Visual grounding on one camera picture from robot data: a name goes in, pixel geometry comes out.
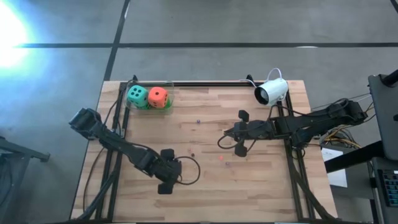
keyboard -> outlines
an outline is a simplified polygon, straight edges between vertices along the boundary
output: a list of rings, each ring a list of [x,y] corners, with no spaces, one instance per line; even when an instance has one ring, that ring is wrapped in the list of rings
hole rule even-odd
[[[398,171],[378,170],[388,207],[398,207]]]

small orange object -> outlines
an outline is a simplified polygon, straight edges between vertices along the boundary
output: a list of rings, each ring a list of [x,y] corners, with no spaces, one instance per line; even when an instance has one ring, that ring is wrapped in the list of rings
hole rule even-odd
[[[153,87],[148,94],[148,103],[154,108],[164,108],[167,103],[167,90],[161,87]]]

wooden table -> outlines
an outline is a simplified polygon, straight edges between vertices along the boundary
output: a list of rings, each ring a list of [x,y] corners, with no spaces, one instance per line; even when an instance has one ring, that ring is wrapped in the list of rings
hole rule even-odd
[[[98,104],[103,119],[116,100],[118,89],[119,82],[104,82]],[[294,109],[310,112],[304,82],[289,81],[289,90]],[[193,185],[176,184],[172,195],[159,195],[157,184],[160,181],[136,170],[124,156],[113,221],[296,221],[283,141],[258,141],[244,158],[235,156],[233,149],[224,150],[217,146],[223,131],[239,120],[238,110],[246,110],[251,119],[266,119],[269,114],[269,107],[260,105],[254,98],[253,87],[176,87],[171,115],[143,116],[131,112],[126,132],[128,141],[157,151],[172,148],[176,156],[189,156],[192,151],[201,165],[201,177]],[[278,116],[277,110],[273,111],[273,116]],[[234,141],[226,138],[223,144],[234,144]],[[83,189],[101,148],[97,141],[88,145],[72,218],[82,213]],[[94,169],[86,206],[98,193],[104,160],[105,152]],[[306,148],[304,160],[312,192],[327,211],[337,217],[319,147]],[[189,160],[183,160],[182,164],[183,181],[194,180],[196,165]],[[300,196],[305,210],[302,192]]]

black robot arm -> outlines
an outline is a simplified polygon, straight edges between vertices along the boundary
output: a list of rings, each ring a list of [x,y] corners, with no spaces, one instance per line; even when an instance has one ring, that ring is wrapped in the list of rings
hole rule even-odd
[[[181,174],[181,162],[174,159],[173,149],[164,149],[161,155],[153,149],[127,142],[106,128],[98,112],[82,108],[69,122],[72,129],[87,139],[98,138],[108,150],[126,155],[134,167],[147,174],[155,175],[163,184],[158,187],[159,194],[171,194],[174,184]]]
[[[316,135],[325,134],[342,124],[361,124],[368,117],[358,102],[347,99],[333,103],[323,110],[301,116],[269,117],[266,121],[249,121],[249,114],[245,111],[239,111],[238,116],[242,121],[235,123],[234,127],[224,134],[237,142],[234,146],[235,154],[241,157],[247,154],[247,148],[244,147],[245,140],[289,139],[292,147],[301,148]]]

gray floor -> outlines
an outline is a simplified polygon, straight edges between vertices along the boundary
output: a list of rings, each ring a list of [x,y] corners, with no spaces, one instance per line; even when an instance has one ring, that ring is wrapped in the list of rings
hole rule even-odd
[[[6,1],[30,43],[110,43],[123,0]],[[132,0],[121,42],[397,42],[388,0]],[[68,219],[87,141],[68,127],[95,108],[111,49],[28,49],[0,67],[0,136],[51,153],[32,161],[16,222]],[[119,49],[111,80],[262,79],[272,67],[305,80],[312,107],[367,93],[367,77],[397,69],[397,48]],[[371,100],[363,100],[367,106]],[[377,122],[352,128],[366,145]],[[338,214],[370,221],[367,202],[335,195]]]

